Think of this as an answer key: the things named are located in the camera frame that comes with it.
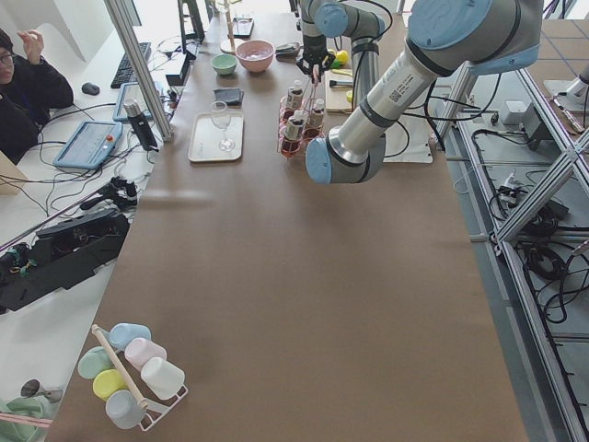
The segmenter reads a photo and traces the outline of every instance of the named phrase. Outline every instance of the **white tray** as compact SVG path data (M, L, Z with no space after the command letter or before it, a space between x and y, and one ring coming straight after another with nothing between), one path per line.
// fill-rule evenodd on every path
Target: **white tray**
M236 142L230 152L219 148L223 139L221 129L215 127L210 113L199 113L192 126L191 145L188 149L188 160L192 162L235 161L241 157L243 145L243 113L231 110L231 123L227 128L227 137Z

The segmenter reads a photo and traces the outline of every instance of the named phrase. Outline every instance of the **keyboard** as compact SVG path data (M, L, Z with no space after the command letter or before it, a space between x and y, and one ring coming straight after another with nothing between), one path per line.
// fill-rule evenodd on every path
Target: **keyboard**
M151 43L149 42L139 43L139 49L141 49L141 53L143 54L145 60L147 60L147 57L149 57L150 48ZM131 61L127 57L127 54L124 54L121 58L121 62L119 63L119 67L117 68L117 73L114 75L114 78L112 78L110 87L113 89L118 89L123 83L129 83L130 81L134 80L135 74L133 68L131 67Z

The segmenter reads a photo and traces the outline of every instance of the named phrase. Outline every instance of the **brown table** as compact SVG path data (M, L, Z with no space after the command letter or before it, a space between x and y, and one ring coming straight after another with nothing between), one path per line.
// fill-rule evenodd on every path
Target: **brown table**
M252 38L301 39L290 14L255 19ZM218 77L217 42L210 31L96 317L148 325L190 394L153 430L123 431L74 374L48 440L526 440L443 156L313 183L276 152L297 69ZM245 90L243 157L193 165L194 116L229 86Z

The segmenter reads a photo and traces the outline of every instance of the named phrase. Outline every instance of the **yellow cup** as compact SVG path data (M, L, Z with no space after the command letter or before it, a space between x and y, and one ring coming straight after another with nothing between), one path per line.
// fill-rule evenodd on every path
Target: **yellow cup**
M127 385L121 373L115 368L104 370L94 378L92 390L99 398L106 402L110 395L118 390L126 390Z

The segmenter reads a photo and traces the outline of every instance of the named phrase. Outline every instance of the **yellow fruit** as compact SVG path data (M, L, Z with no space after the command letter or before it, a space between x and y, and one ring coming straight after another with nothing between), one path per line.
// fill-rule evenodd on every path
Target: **yellow fruit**
M350 55L348 55L347 51L338 51L335 54L335 59L340 62L342 66L344 66L346 63L348 63L348 60L350 60Z

